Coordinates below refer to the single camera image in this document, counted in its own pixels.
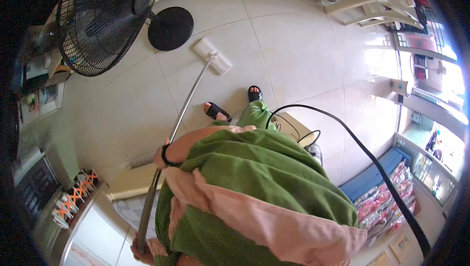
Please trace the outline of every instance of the metal pole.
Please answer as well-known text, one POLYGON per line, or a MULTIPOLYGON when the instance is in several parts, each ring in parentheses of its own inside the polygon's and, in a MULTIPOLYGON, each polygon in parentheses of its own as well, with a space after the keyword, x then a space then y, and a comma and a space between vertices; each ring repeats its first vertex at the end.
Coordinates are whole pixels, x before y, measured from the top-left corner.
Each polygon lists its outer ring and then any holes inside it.
MULTIPOLYGON (((173 131, 170 135, 170 143, 173 142, 173 139, 175 138, 176 131, 178 130, 179 124, 183 120, 183 115, 186 112, 186 109, 188 109, 189 102, 193 98, 193 95, 196 91, 197 86, 201 82, 201 79, 203 78, 204 72, 206 69, 209 67, 209 64, 212 62, 214 59, 215 55, 217 55, 217 52, 214 52, 211 54, 209 59, 207 60, 206 64, 204 65, 204 68, 202 69, 201 73, 196 79, 196 82, 193 85, 193 88, 189 92, 188 97, 186 98, 186 101, 184 102, 183 108, 181 108, 181 111, 179 111, 178 118, 176 119, 175 125, 173 126, 173 131)), ((144 208, 142 211, 142 216, 141 216, 141 221, 139 223, 139 234, 138 234, 138 246, 139 246, 139 251, 141 253, 144 252, 145 250, 145 245, 146 245, 146 240, 145 237, 147 236, 147 227, 149 226, 149 219, 150 219, 150 213, 152 211, 152 206, 153 206, 153 201, 155 199, 155 194, 156 194, 156 187, 158 185, 158 180, 160 179, 160 175, 162 173, 161 169, 157 169, 155 171, 155 174, 153 176, 153 181, 152 184, 149 187, 149 191, 147 192, 147 197, 145 198, 145 203, 144 203, 144 208)))

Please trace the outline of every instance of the green pants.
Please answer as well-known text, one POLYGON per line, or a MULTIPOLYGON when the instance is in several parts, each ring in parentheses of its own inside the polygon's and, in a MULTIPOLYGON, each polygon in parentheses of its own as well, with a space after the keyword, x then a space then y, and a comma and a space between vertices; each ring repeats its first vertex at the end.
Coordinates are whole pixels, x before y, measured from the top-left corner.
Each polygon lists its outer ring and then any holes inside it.
MULTIPOLYGON (((266 122, 271 116, 271 112, 267 109, 263 101, 253 101, 243 110, 240 119, 237 122, 238 127, 256 126, 258 129, 266 129, 266 122)), ((223 120, 214 120, 210 126, 227 126, 230 122, 223 120)), ((269 123, 268 129, 276 130, 276 126, 272 122, 269 123)))

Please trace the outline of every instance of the hand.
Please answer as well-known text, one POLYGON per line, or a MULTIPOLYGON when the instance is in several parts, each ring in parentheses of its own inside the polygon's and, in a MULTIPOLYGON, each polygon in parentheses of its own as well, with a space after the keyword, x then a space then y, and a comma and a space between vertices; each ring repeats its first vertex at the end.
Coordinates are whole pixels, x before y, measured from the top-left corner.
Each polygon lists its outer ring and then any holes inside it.
POLYGON ((131 251, 132 251, 132 254, 134 254, 134 259, 136 259, 137 261, 155 266, 153 255, 150 252, 150 248, 149 248, 149 245, 147 245, 147 243, 145 243, 144 252, 143 253, 139 252, 137 234, 135 234, 135 238, 132 241, 131 251))
MULTIPOLYGON (((170 143, 170 139, 166 138, 164 145, 168 145, 169 143, 170 143)), ((166 158, 168 159, 168 149, 166 150, 166 158)), ((156 150, 155 154, 153 155, 153 162, 155 162, 156 166, 159 169, 166 168, 166 164, 165 162, 163 162, 163 159, 162 159, 162 147, 156 150)))

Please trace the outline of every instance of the slide sandal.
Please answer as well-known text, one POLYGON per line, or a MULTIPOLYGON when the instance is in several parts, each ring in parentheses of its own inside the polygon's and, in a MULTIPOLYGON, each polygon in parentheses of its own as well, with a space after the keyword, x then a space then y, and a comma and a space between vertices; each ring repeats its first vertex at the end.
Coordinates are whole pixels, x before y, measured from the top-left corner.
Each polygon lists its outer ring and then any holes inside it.
POLYGON ((209 109, 207 110, 207 116, 209 116, 210 118, 212 119, 215 119, 216 116, 217 116, 217 113, 222 113, 223 115, 227 116, 227 121, 228 122, 232 122, 232 117, 230 117, 230 115, 225 112, 224 110, 220 109, 219 106, 217 106, 216 104, 212 103, 212 102, 208 102, 211 106, 209 107, 209 109))
POLYGON ((258 86, 251 86, 248 88, 248 100, 250 101, 250 103, 256 100, 259 100, 259 101, 263 100, 263 92, 258 86), (250 92, 250 89, 252 87, 257 87, 259 92, 250 92))

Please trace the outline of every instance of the fan base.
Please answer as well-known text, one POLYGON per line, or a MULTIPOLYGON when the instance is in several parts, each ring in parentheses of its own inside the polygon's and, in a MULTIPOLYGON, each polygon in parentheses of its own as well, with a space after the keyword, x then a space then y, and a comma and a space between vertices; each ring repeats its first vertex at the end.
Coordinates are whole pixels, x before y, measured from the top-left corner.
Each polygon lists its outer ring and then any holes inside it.
POLYGON ((152 18, 149 41, 158 50, 171 51, 186 43, 193 29, 194 20, 189 11, 181 7, 169 7, 152 18))

